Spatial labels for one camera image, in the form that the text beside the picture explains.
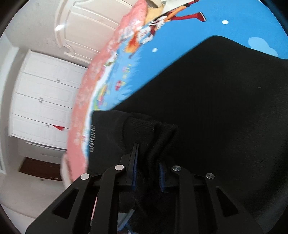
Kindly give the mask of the black pants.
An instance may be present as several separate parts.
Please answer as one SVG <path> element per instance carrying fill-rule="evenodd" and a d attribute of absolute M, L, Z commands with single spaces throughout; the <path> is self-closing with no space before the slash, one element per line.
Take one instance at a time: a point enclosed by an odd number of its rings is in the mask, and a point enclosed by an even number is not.
<path fill-rule="evenodd" d="M 91 118 L 88 171 L 139 145 L 137 233 L 168 233 L 160 166 L 212 173 L 264 233 L 287 233 L 287 60 L 211 37 Z"/>

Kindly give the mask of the white wardrobe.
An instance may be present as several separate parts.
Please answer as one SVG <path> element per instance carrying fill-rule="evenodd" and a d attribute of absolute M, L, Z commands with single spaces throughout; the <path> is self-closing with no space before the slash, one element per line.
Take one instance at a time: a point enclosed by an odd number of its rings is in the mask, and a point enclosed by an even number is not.
<path fill-rule="evenodd" d="M 66 150 L 75 98 L 86 67 L 29 50 L 19 69 L 8 135 Z"/>

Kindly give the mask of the blue cartoon bed sheet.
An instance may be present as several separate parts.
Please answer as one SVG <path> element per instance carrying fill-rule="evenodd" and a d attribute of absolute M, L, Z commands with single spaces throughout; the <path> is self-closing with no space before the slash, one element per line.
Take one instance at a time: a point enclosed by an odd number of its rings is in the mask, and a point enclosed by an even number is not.
<path fill-rule="evenodd" d="M 112 109 L 211 36 L 285 59 L 287 10 L 274 1 L 175 1 L 119 46 L 99 110 Z"/>

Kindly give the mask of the pink floral quilt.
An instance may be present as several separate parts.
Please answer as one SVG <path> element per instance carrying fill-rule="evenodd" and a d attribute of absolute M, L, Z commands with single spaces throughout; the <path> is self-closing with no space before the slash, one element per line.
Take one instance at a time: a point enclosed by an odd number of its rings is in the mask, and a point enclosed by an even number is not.
<path fill-rule="evenodd" d="M 102 98 L 107 90 L 106 81 L 120 54 L 119 46 L 143 26 L 147 9 L 146 1 L 137 1 L 121 18 L 113 36 L 93 59 L 82 79 L 72 111 L 67 151 L 61 163 L 61 175 L 68 176 L 71 181 L 87 171 L 91 115 L 102 106 L 97 98 Z"/>

